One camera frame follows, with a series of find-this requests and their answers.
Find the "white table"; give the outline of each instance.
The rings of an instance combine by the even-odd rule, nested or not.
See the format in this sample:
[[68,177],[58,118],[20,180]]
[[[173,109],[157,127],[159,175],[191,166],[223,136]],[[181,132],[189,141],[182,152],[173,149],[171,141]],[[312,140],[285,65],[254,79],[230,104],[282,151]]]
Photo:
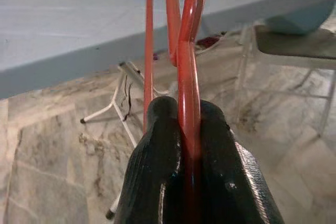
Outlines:
[[[206,0],[198,36],[320,1]],[[145,0],[0,0],[0,99],[142,57],[144,7]],[[154,9],[155,49],[165,49],[165,0]]]

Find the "rubber foot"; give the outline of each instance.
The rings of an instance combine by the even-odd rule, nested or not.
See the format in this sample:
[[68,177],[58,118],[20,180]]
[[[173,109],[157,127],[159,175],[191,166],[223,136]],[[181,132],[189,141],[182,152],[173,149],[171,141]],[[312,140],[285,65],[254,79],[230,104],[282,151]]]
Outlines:
[[112,220],[113,217],[114,217],[115,213],[112,212],[110,209],[108,210],[108,212],[106,213],[105,217],[108,219],[108,220]]

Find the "chair seat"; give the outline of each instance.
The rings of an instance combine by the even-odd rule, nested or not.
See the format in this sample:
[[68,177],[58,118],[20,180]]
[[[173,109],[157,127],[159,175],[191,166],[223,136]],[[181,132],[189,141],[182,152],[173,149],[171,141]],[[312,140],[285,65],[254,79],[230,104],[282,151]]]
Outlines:
[[258,50],[265,54],[336,59],[336,36],[327,29],[307,35],[284,35],[259,25],[255,27],[255,37]]

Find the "tile floor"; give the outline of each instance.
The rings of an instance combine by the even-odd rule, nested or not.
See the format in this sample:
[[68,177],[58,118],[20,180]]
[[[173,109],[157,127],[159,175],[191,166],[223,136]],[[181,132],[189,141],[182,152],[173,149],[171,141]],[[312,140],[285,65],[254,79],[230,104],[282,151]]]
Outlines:
[[[325,26],[335,31],[335,17]],[[320,99],[247,92],[234,124],[241,56],[235,39],[197,57],[202,98],[222,108],[239,142],[258,159],[286,223],[336,223],[335,102],[323,137],[316,132]],[[247,73],[249,86],[314,94],[327,91],[332,74],[316,70],[300,84],[307,69],[252,62]],[[121,189],[132,145],[113,110],[85,125],[79,120],[109,103],[117,76],[110,69],[0,101],[0,222],[108,223],[104,214]],[[160,54],[157,87],[175,79],[167,54]],[[135,117],[142,117],[142,93],[131,92],[128,120],[140,138]]]

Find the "floor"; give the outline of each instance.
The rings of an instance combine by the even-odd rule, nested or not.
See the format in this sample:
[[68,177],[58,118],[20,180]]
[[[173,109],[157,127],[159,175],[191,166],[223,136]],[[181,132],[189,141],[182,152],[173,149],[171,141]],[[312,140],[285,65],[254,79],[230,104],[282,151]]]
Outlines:
[[[336,31],[335,15],[324,25]],[[324,101],[248,92],[234,124],[241,56],[236,37],[197,57],[202,99],[222,108],[238,141],[258,159],[288,224],[336,223],[336,101],[317,137]],[[141,62],[135,62],[143,69]],[[332,72],[249,62],[246,85],[325,94]],[[116,68],[56,87],[0,101],[0,222],[109,223],[104,214],[118,195],[132,145],[111,110],[85,125],[79,120],[109,103]],[[165,52],[155,62],[155,84],[167,88],[176,70]],[[128,118],[137,139],[142,93],[131,89]],[[128,110],[122,91],[118,98]]]

